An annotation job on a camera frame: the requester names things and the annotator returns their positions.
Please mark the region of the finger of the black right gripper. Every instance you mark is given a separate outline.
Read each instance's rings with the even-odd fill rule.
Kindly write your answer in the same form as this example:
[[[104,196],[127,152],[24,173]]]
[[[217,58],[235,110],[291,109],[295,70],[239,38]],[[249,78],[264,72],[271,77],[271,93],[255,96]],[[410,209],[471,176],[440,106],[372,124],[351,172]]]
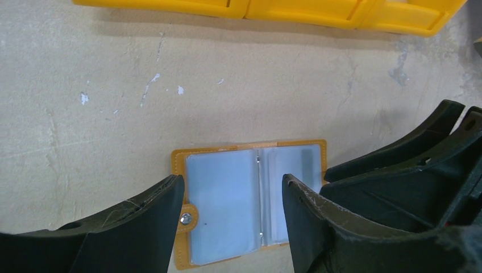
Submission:
[[[465,106],[443,100],[413,131],[369,154],[327,169],[324,180],[333,183],[414,158],[447,138]]]
[[[371,221],[414,233],[481,225],[481,109],[405,162],[342,179],[321,195]]]

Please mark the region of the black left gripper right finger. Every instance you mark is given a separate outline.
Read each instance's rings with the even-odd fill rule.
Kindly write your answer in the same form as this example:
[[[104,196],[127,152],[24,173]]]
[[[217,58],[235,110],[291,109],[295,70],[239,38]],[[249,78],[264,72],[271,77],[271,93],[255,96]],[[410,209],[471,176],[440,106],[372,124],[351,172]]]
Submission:
[[[282,178],[295,272],[480,272],[481,228],[449,226],[411,233],[378,224]]]

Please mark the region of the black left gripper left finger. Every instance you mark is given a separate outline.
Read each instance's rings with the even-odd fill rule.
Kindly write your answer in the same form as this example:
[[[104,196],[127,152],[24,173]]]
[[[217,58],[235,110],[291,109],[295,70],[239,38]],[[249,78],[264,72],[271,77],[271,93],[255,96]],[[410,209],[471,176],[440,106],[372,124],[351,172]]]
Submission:
[[[142,193],[56,230],[1,234],[2,272],[167,272],[185,184]]]

